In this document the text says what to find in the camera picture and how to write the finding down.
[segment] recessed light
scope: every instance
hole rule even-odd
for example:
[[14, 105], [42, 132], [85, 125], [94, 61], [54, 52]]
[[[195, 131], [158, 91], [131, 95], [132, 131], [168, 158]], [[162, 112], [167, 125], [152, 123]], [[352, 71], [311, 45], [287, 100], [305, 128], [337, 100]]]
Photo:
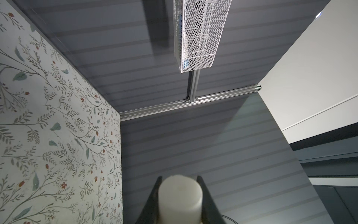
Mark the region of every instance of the recessed light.
[[322, 14], [322, 12], [318, 13], [318, 14], [316, 15], [316, 18], [315, 18], [315, 19], [317, 19], [318, 17], [320, 17], [321, 14]]

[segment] wallpapered wall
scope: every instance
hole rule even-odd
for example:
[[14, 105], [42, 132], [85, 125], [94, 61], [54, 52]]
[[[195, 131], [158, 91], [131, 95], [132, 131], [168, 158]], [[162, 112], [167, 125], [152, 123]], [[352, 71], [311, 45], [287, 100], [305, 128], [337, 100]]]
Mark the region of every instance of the wallpapered wall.
[[119, 114], [0, 1], [0, 224], [122, 223]]

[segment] black cable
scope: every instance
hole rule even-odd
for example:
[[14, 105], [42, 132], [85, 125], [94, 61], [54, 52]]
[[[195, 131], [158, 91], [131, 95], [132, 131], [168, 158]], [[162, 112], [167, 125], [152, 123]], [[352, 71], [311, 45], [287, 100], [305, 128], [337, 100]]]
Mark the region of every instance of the black cable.
[[227, 217], [226, 215], [221, 215], [221, 216], [224, 217], [224, 218], [227, 218], [228, 220], [232, 221], [232, 222], [235, 223], [235, 224], [238, 224], [235, 220], [233, 220], [233, 219], [230, 218], [230, 217]]

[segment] white cylinder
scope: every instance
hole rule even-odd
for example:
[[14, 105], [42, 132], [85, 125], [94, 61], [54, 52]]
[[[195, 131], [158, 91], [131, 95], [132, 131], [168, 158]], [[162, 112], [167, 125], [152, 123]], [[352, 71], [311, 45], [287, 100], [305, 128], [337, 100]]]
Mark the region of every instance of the white cylinder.
[[158, 190], [159, 222], [161, 224], [199, 224], [203, 191], [192, 178], [170, 176]]

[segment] wire mesh basket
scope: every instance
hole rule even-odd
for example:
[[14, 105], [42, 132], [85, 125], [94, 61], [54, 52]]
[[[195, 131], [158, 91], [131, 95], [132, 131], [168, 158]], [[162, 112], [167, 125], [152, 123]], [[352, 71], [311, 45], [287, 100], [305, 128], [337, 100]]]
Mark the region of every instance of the wire mesh basket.
[[180, 72], [211, 67], [231, 0], [173, 0], [174, 53]]

